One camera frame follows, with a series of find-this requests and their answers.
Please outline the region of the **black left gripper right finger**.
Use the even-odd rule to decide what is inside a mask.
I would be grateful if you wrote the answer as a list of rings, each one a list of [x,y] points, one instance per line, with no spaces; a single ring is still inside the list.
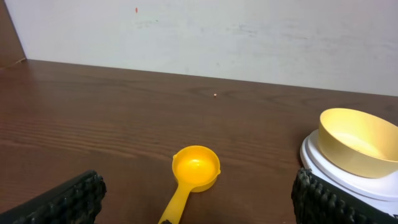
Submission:
[[[299,224],[397,224],[397,217],[368,205],[303,167],[297,172],[291,199]]]

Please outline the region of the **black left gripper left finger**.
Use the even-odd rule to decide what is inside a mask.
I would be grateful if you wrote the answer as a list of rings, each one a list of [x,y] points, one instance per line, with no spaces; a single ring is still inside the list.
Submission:
[[[88,170],[1,214],[1,223],[94,224],[106,195],[103,177]]]

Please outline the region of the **yellow plastic measuring scoop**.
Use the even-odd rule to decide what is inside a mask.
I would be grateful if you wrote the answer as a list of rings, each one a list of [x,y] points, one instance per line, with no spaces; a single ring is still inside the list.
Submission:
[[[172,172],[178,187],[159,223],[179,224],[190,193],[211,188],[221,174],[221,164],[211,149],[187,146],[173,155]]]

